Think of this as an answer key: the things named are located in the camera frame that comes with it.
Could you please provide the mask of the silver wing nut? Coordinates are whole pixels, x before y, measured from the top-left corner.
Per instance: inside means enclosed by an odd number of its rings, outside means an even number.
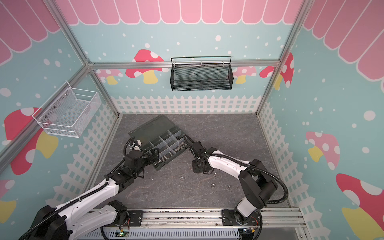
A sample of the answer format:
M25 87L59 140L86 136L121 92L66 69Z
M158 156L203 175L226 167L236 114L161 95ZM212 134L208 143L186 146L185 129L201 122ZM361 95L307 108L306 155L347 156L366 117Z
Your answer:
M179 145L179 146L175 149L175 151L178 152L178 151L180 151L180 150L182 150L182 149L184 149L184 148L185 148L184 145Z

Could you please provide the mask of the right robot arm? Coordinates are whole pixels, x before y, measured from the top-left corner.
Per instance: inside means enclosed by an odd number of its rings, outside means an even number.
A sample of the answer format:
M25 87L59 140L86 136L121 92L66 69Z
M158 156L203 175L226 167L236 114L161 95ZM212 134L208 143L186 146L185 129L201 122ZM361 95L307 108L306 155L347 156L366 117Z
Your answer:
M236 178L241 184L245 196L233 210L222 210L224 225L260 226L261 209L287 200L287 186L279 177L267 171L261 161L238 160L215 148L206 149L201 142L194 142L187 135L183 138L194 156L194 173L211 174L217 169Z

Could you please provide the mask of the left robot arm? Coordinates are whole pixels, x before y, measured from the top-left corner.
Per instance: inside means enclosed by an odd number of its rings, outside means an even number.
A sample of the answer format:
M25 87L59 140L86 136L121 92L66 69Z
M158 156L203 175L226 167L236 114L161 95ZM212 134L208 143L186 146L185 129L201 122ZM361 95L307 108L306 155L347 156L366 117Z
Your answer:
M77 240L111 223L126 224L130 220L129 212L118 201L113 201L96 212L92 212L92 209L124 191L135 179L144 178L145 167L159 159L159 148L145 152L139 141L130 138L124 145L122 160L98 185L64 204L54 208L49 205L41 208L30 229L20 238Z

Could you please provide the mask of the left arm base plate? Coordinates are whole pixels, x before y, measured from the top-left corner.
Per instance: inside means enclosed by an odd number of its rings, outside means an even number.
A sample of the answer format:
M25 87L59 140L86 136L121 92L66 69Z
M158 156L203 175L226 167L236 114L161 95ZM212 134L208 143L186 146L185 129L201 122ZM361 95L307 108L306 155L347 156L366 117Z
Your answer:
M143 220L143 211L124 210L118 212L113 224L118 227L140 227Z

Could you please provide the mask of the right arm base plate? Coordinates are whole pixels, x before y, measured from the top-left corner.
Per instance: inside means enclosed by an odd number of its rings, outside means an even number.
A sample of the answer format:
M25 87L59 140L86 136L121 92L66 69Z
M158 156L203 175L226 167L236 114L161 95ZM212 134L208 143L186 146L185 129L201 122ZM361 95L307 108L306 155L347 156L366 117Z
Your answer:
M224 226L261 226L263 223L259 210L255 210L245 217L238 210L223 209L221 217Z

